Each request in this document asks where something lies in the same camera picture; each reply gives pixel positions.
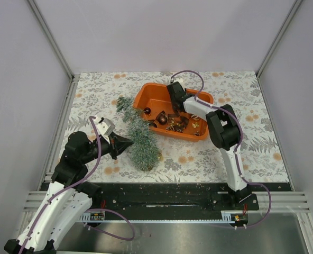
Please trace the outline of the orange plastic tray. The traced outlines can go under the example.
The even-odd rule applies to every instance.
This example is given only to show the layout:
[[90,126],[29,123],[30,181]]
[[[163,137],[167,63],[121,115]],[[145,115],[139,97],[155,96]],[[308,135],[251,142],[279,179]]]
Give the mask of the orange plastic tray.
[[144,84],[133,106],[141,110],[149,109],[142,117],[150,122],[150,130],[158,135],[191,142],[204,140],[209,136],[205,120],[190,113],[173,110],[165,84]]

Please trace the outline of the small frosted christmas tree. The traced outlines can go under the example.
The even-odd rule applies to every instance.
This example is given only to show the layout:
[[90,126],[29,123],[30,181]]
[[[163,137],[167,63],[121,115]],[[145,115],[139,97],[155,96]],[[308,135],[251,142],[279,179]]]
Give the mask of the small frosted christmas tree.
[[141,171],[150,171],[159,163],[160,149],[149,122],[143,118],[143,110],[133,104],[134,98],[121,96],[117,99],[116,111],[122,114],[128,137],[133,141],[130,151],[133,166]]

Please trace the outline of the brown ribbon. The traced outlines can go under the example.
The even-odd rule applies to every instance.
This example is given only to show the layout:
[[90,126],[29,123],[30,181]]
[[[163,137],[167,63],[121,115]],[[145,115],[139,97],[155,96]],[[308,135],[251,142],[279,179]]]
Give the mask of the brown ribbon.
[[[168,122],[165,125],[161,125],[158,122],[158,118],[162,115],[166,116],[168,119]],[[173,114],[166,114],[165,111],[161,111],[157,115],[155,120],[158,122],[160,126],[165,127],[166,131],[173,131],[179,133],[183,133],[189,124],[189,119],[183,115],[180,115],[178,111],[174,111]]]

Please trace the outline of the gold flower ornament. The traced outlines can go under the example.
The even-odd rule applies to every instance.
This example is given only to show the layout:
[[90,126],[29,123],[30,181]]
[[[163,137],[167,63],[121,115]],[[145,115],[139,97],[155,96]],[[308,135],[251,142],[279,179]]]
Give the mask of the gold flower ornament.
[[159,153],[158,153],[158,160],[159,160],[159,161],[162,161],[162,159],[163,159],[163,155],[162,155],[161,152],[159,152]]

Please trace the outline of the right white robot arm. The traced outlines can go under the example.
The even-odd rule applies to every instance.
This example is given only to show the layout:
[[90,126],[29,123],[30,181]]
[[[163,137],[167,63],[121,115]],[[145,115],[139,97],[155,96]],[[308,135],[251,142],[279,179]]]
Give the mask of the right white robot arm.
[[188,93],[178,81],[167,85],[167,90],[175,111],[193,114],[206,121],[210,139],[223,157],[230,200],[245,204],[251,191],[241,165],[243,132],[233,108],[230,105],[217,107],[205,102],[197,95]]

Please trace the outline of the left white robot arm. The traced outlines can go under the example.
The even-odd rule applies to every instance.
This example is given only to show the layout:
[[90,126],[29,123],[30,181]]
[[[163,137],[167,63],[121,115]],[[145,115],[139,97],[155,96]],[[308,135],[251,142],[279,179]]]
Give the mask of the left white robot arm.
[[87,163],[100,162],[102,155],[113,159],[133,141],[112,132],[90,141],[77,131],[68,137],[60,162],[55,167],[45,198],[34,218],[18,238],[4,246],[7,253],[56,253],[57,247],[76,220],[89,208],[104,204],[100,186],[85,180]]

